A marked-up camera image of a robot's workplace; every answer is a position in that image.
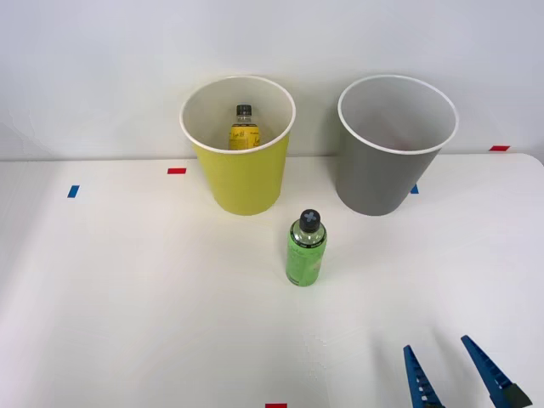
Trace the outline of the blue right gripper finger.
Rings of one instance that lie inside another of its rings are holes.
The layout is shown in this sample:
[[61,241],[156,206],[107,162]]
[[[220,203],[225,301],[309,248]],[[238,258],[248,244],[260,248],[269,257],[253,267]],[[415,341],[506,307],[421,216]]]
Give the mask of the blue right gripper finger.
[[410,345],[403,348],[413,408],[444,408]]
[[512,382],[487,353],[468,335],[461,337],[496,408],[524,408],[533,405],[528,395]]

